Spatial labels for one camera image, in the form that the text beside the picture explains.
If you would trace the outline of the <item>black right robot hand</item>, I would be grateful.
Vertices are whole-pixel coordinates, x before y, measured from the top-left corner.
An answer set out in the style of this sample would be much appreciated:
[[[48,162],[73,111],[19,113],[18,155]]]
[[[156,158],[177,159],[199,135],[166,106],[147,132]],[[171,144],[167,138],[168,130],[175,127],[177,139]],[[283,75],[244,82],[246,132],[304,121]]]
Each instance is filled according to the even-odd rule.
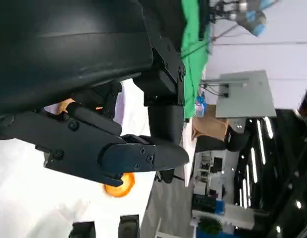
[[[69,238],[95,238],[95,222],[75,222],[72,224],[72,230]],[[138,215],[121,216],[118,226],[119,238],[139,238],[140,223]]]

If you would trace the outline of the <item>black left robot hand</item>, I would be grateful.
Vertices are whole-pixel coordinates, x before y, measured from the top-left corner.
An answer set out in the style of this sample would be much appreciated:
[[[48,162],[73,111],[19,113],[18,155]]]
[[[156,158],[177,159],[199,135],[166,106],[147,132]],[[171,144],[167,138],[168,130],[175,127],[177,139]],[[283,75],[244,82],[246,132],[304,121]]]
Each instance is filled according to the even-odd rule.
[[[34,144],[48,169],[117,187],[188,163],[185,73],[138,0],[0,0],[0,139]],[[113,119],[126,79],[144,93],[149,136]]]

